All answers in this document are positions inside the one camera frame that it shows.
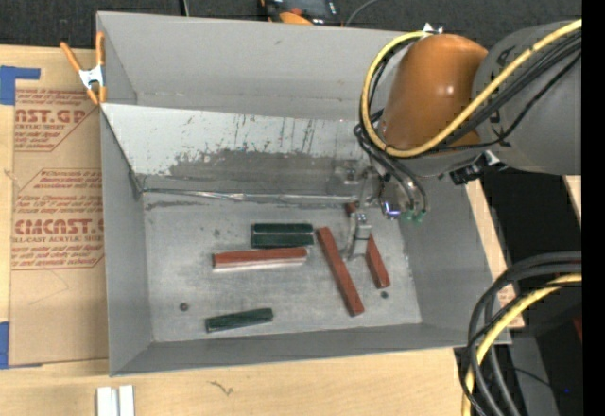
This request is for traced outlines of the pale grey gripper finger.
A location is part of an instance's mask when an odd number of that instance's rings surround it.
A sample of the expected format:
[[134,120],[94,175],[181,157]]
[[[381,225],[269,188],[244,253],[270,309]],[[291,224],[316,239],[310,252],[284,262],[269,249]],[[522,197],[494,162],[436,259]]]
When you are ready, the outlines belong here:
[[346,247],[346,258],[348,260],[366,254],[370,238],[372,235],[372,226],[365,213],[355,212],[350,214],[350,226],[348,241]]
[[340,197],[357,197],[361,178],[362,167],[357,162],[335,162],[328,179],[328,193]]

